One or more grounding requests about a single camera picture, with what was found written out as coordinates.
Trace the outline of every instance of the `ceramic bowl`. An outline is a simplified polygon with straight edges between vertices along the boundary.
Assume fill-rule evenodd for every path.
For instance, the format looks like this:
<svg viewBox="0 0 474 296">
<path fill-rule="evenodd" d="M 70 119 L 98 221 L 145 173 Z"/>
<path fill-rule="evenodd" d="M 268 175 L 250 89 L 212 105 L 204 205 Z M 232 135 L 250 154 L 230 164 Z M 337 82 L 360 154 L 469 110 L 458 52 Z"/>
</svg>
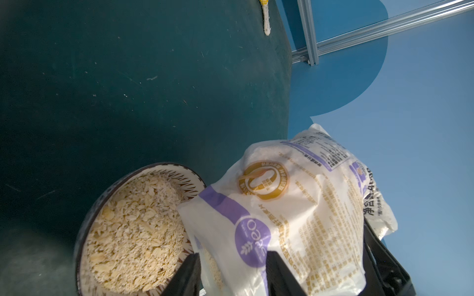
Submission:
<svg viewBox="0 0 474 296">
<path fill-rule="evenodd" d="M 191 199 L 197 196 L 201 191 L 206 188 L 206 185 L 202 179 L 193 172 L 191 169 L 179 165 L 177 163 L 171 162 L 161 162 L 155 163 L 148 166 L 145 166 L 141 169 L 136 170 L 120 180 L 112 184 L 102 195 L 97 199 L 97 201 L 92 205 L 92 208 L 86 215 L 84 222 L 79 230 L 77 235 L 76 245 L 74 248 L 74 263 L 75 263 L 75 273 L 76 273 L 76 289 L 79 296 L 159 296 L 172 276 L 167 280 L 165 285 L 158 286 L 147 292 L 133 292 L 130 294 L 119 294 L 114 293 L 106 288 L 102 287 L 94 278 L 94 275 L 91 272 L 89 266 L 89 261 L 86 257 L 86 248 L 84 244 L 87 241 L 87 236 L 91 229 L 92 224 L 94 223 L 95 218 L 99 214 L 102 207 L 108 202 L 108 200 L 113 196 L 113 194 L 122 188 L 124 185 L 130 181 L 142 177 L 151 173 L 164 173 L 170 176 L 170 178 L 176 180 L 183 190 L 184 196 L 187 199 Z M 189 241 L 186 232 L 184 233 L 184 239 L 182 242 L 182 253 L 179 256 L 178 263 L 176 265 L 175 272 L 181 266 L 184 259 L 192 254 L 191 242 Z"/>
</svg>

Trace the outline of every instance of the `blue background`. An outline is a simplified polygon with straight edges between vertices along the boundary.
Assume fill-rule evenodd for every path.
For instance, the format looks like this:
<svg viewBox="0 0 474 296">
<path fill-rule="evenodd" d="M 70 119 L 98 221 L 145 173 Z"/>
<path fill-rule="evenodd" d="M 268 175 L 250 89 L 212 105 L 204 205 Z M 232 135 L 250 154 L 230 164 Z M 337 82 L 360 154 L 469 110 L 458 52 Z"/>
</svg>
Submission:
<svg viewBox="0 0 474 296">
<path fill-rule="evenodd" d="M 319 41 L 434 1 L 342 2 L 312 2 Z M 421 296 L 474 293 L 473 36 L 471 11 L 293 65 L 289 138 L 311 114 L 374 172 Z"/>
</svg>

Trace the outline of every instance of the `oat bag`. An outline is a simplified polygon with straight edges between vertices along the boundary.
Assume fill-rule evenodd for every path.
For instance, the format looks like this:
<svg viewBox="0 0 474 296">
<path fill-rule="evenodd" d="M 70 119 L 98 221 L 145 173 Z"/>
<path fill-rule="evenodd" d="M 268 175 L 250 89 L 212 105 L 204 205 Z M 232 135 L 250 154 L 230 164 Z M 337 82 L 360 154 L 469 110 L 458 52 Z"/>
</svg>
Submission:
<svg viewBox="0 0 474 296">
<path fill-rule="evenodd" d="M 268 295 L 267 251 L 307 295 L 358 295 L 364 216 L 379 238 L 397 229 L 369 169 L 317 124 L 251 145 L 178 211 L 210 296 Z"/>
</svg>

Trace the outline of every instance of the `green surface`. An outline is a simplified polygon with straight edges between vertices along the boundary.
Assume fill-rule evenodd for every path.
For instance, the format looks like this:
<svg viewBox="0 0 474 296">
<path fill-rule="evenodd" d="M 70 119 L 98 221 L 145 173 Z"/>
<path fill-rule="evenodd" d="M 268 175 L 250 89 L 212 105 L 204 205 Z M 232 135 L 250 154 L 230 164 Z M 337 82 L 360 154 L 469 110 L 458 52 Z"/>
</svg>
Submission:
<svg viewBox="0 0 474 296">
<path fill-rule="evenodd" d="M 251 143 L 286 138 L 274 1 L 270 36 L 258 0 L 4 3 L 0 295 L 75 293 L 76 233 L 125 174 L 174 161 L 210 184 Z"/>
</svg>

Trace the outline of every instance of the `purple logo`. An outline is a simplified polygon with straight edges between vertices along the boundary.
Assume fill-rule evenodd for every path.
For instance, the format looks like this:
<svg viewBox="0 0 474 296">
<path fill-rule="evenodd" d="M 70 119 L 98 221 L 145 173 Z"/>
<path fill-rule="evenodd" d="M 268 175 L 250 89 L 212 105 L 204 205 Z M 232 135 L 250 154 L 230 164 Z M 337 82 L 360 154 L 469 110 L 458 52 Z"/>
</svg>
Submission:
<svg viewBox="0 0 474 296">
<path fill-rule="evenodd" d="M 267 247 L 271 237 L 270 229 L 262 221 L 245 218 L 236 229 L 237 252 L 248 266 L 263 267 L 266 264 Z"/>
</svg>

